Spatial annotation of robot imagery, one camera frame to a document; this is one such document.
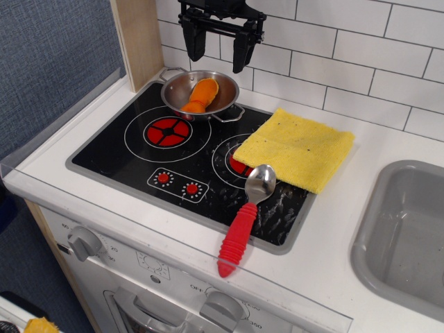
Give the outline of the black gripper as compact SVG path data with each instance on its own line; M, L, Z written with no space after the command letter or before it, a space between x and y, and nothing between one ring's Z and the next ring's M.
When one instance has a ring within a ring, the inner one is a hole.
M264 41L266 15L245 1L181 1L179 23L193 62L205 55L206 32L234 37L233 72L250 63L256 43Z

